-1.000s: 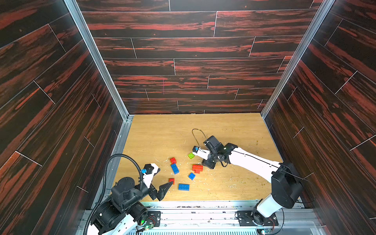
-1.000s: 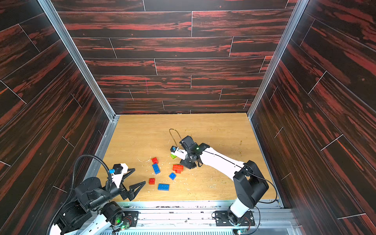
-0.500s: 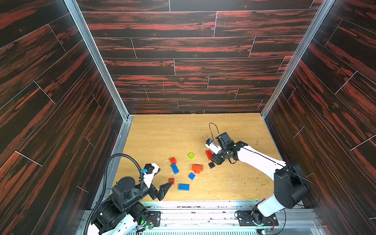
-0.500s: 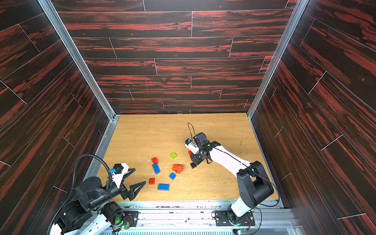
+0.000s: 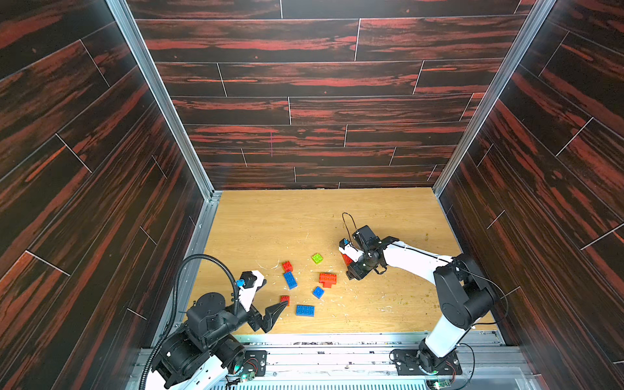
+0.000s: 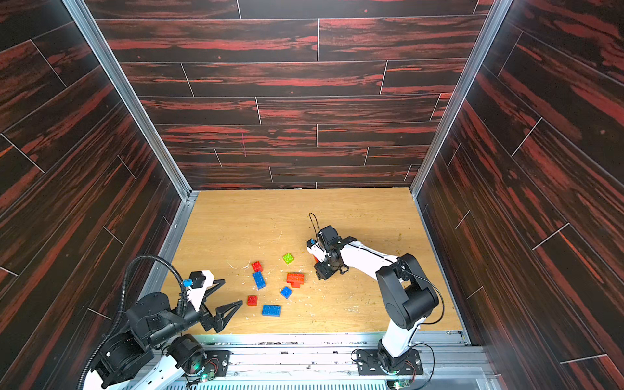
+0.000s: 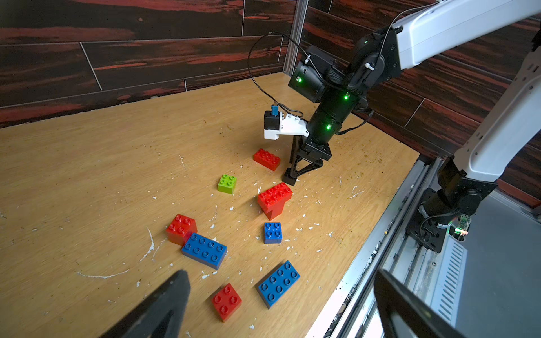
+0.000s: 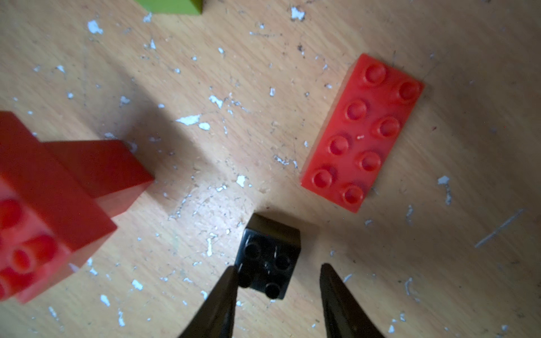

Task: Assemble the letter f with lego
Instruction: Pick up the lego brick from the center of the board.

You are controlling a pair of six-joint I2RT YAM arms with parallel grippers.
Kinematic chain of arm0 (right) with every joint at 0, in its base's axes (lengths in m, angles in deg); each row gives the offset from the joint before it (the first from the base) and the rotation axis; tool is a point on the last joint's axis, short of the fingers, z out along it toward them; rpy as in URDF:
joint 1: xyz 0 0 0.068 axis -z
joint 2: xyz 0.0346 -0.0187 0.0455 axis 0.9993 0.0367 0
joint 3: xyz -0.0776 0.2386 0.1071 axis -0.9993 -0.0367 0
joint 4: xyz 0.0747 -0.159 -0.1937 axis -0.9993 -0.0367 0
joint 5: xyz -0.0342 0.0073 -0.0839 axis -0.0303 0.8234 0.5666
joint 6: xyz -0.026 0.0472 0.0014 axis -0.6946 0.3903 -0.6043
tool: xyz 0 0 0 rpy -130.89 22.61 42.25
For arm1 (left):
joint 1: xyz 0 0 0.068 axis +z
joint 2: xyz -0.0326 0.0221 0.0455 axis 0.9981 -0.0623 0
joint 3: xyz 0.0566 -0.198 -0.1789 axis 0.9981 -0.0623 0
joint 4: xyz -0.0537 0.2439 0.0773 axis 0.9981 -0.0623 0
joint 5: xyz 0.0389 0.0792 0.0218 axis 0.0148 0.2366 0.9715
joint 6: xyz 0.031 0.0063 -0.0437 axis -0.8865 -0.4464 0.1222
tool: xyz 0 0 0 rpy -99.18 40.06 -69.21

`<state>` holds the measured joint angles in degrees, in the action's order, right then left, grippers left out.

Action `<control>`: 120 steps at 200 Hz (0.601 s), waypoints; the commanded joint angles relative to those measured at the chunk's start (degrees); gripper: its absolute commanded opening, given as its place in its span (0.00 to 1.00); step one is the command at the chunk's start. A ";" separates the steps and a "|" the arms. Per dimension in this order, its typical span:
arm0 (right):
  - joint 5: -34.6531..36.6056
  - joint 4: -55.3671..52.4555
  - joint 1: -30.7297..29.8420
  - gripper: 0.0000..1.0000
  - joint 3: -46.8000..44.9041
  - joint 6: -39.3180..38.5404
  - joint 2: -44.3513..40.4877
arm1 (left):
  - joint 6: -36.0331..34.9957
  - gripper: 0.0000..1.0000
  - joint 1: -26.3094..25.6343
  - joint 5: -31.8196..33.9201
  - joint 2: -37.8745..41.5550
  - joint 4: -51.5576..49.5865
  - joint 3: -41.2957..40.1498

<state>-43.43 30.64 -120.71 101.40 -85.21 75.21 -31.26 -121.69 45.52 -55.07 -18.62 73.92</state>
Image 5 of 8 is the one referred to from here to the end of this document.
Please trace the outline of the long red lego brick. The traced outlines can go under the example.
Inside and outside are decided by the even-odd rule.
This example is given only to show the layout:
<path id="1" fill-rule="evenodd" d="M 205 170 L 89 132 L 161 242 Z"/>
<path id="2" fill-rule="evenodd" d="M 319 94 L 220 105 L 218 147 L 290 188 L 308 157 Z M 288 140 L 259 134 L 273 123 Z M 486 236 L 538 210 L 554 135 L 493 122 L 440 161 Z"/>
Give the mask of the long red lego brick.
<path id="1" fill-rule="evenodd" d="M 337 284 L 337 275 L 331 273 L 320 273 L 319 274 L 319 283 L 325 289 L 330 289 L 333 285 Z"/>
<path id="2" fill-rule="evenodd" d="M 344 263 L 346 264 L 346 266 L 349 266 L 349 264 L 353 262 L 353 260 L 347 254 L 343 253 L 342 258 L 344 259 Z"/>

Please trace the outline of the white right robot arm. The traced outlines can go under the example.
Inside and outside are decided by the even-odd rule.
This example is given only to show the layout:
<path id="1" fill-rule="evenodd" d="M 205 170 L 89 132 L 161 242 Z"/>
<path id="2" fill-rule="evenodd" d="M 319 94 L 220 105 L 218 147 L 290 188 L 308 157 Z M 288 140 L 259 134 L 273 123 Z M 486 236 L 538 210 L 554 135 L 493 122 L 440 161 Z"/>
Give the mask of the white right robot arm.
<path id="1" fill-rule="evenodd" d="M 371 271 L 381 275 L 394 267 L 435 286 L 442 316 L 421 342 L 418 357 L 429 364 L 446 358 L 481 318 L 500 300 L 471 256 L 451 257 L 421 250 L 395 237 L 370 239 L 357 247 L 344 239 L 339 251 L 347 258 L 347 276 L 362 280 Z"/>

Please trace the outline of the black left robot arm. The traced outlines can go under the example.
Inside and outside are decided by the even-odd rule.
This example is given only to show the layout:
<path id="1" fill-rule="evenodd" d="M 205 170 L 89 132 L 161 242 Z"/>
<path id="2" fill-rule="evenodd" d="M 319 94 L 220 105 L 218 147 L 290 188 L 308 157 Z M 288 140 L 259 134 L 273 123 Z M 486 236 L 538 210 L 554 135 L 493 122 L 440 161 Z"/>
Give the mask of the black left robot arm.
<path id="1" fill-rule="evenodd" d="M 246 324 L 255 332 L 268 333 L 288 307 L 282 301 L 267 307 L 264 314 L 256 309 L 253 299 L 266 282 L 259 271 L 243 272 L 235 281 L 238 294 L 229 306 L 219 292 L 203 294 L 153 358 L 147 388 L 183 389 L 192 384 L 210 388 L 222 379 L 231 380 L 231 385 L 253 380 L 266 354 L 246 352 L 232 333 Z"/>

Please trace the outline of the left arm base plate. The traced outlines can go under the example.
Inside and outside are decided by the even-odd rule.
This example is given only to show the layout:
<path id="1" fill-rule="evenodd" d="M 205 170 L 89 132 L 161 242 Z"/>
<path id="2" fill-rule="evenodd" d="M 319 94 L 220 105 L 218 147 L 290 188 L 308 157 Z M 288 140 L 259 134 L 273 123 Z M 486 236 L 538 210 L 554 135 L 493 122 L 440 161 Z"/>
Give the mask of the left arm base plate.
<path id="1" fill-rule="evenodd" d="M 253 380 L 258 377 L 264 377 L 267 371 L 267 356 L 266 350 L 247 349 L 243 358 L 241 378 Z"/>

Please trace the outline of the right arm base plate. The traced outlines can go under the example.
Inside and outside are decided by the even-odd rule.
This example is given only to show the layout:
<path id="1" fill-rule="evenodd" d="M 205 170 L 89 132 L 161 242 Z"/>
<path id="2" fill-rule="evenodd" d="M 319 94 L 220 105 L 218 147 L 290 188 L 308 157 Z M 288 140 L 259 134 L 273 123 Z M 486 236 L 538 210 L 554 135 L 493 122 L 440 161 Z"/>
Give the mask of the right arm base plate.
<path id="1" fill-rule="evenodd" d="M 462 374 L 456 351 L 441 358 L 432 352 L 419 349 L 394 349 L 389 353 L 389 358 L 400 376 L 447 375 L 453 377 Z"/>

